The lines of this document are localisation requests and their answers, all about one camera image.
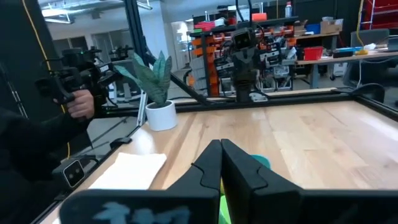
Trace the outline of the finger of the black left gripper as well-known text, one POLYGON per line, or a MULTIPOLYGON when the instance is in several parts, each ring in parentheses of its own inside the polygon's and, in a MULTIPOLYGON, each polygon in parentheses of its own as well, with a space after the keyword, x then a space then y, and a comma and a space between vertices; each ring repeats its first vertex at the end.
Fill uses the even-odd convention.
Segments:
POLYGON ((252 70, 253 70, 253 61, 251 60, 245 64, 245 69, 244 69, 244 76, 248 82, 253 81, 252 70))
POLYGON ((236 80, 242 81, 245 79, 245 63, 241 60, 236 62, 236 80))

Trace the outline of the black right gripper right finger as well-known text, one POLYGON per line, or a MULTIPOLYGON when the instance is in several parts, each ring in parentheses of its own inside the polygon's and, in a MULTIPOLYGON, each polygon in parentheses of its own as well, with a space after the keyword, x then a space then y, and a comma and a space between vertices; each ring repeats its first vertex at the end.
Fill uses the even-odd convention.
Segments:
POLYGON ((398 190, 303 189, 222 139, 232 224, 398 224, 398 190))

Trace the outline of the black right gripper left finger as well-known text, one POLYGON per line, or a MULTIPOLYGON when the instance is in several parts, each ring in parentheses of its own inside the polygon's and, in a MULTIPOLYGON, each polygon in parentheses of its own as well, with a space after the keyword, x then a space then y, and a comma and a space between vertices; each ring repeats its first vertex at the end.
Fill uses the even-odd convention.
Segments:
POLYGON ((166 190, 78 192, 60 207, 60 224, 218 224, 222 155, 212 140, 166 190))

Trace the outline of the small cardboard box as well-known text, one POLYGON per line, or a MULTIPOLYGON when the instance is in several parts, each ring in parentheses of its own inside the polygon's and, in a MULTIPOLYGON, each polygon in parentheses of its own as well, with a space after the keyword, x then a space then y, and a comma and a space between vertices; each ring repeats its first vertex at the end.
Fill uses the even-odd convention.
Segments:
POLYGON ((294 22, 294 36, 299 37, 306 33, 305 25, 307 20, 304 21, 295 21, 294 22))

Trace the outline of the white folded cloth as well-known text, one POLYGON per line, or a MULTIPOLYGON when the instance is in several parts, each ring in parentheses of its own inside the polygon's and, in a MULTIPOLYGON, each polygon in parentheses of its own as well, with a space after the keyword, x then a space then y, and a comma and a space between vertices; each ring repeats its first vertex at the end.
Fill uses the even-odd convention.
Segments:
POLYGON ((114 164, 93 182, 90 189, 147 190, 166 159, 165 154, 120 152, 114 164))

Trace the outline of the wooden desk grey legs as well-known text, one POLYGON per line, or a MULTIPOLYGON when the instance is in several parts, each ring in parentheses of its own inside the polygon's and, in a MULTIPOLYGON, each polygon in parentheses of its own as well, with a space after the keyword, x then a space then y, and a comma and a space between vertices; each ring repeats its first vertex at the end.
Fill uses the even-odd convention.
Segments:
POLYGON ((366 55, 352 55, 350 57, 324 57, 319 60, 298 60, 296 65, 311 65, 311 73, 309 75, 309 85, 311 89, 318 88, 320 74, 318 72, 319 65, 334 65, 337 63, 347 63, 347 72, 351 68, 351 63, 358 62, 359 70, 363 63, 379 64, 398 58, 398 51, 387 51, 387 49, 370 50, 366 55))

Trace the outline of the red plastic bin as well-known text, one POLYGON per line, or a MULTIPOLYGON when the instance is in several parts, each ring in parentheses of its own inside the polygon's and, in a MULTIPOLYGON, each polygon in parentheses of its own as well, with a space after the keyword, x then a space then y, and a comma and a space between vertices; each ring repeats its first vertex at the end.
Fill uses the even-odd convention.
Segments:
POLYGON ((320 60, 323 55, 323 47, 304 48, 304 60, 320 60))

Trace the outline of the blue plastic bin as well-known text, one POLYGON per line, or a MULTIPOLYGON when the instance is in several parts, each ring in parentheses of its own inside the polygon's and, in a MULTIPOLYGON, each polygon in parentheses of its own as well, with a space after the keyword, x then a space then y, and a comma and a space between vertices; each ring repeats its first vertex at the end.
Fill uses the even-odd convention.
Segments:
POLYGON ((320 34, 320 23, 316 24, 307 24, 305 26, 305 33, 310 35, 320 34))

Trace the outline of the large cardboard box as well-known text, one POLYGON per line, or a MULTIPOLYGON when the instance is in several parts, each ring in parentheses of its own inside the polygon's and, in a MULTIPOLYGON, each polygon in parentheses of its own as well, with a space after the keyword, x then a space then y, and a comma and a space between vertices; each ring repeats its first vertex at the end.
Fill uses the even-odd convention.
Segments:
POLYGON ((320 33, 321 34, 332 34, 341 32, 343 30, 343 19, 334 19, 330 21, 321 21, 320 33))

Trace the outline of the black office chair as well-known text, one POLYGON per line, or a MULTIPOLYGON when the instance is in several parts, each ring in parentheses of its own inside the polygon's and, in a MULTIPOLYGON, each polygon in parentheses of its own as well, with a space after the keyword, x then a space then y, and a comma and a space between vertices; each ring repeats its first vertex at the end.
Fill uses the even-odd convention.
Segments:
MULTIPOLYGON (((387 48, 390 30, 361 30, 359 37, 365 45, 375 44, 377 47, 387 48)), ((343 84, 356 86, 359 79, 361 79, 361 84, 378 83, 384 87, 398 87, 398 58, 379 64, 363 63, 361 70, 359 70, 358 62, 351 63, 351 68, 343 77, 343 84)))

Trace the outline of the person's hand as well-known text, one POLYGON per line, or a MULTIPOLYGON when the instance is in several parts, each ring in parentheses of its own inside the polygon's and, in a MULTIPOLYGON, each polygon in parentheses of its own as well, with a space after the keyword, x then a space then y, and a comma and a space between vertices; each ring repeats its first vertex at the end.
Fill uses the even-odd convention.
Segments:
POLYGON ((95 115, 95 102, 89 90, 77 90, 73 92, 75 99, 67 103, 69 117, 79 122, 90 122, 95 115))

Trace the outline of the grey laptop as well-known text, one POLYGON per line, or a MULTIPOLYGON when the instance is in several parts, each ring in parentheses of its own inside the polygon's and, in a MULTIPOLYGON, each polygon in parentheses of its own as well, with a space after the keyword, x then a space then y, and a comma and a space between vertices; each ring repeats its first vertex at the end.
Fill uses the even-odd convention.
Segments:
POLYGON ((388 38, 387 49, 390 52, 398 52, 398 35, 394 35, 388 38))

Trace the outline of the person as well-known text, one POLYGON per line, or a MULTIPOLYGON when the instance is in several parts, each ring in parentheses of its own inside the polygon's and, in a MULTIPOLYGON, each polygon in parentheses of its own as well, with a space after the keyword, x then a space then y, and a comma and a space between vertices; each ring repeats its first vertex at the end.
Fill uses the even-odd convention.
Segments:
POLYGON ((90 122, 66 114, 35 123, 0 108, 0 224, 30 224, 60 193, 52 153, 90 122))

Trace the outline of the black panel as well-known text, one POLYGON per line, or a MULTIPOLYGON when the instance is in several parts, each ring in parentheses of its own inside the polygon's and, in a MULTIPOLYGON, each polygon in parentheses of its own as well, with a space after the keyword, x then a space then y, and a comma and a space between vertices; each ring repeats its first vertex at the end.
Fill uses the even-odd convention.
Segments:
POLYGON ((0 107, 20 113, 9 88, 19 95, 26 116, 45 121, 62 114, 62 107, 40 95, 35 81, 48 68, 61 68, 38 0, 0 0, 0 107))

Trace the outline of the silver aluminium post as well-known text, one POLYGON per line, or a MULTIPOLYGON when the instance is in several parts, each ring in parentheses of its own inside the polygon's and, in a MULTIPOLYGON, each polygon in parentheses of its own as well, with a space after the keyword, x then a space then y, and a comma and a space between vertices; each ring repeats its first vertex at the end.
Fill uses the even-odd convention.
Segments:
POLYGON ((137 126, 142 126, 146 120, 146 105, 147 93, 144 90, 141 90, 141 97, 137 114, 137 126))

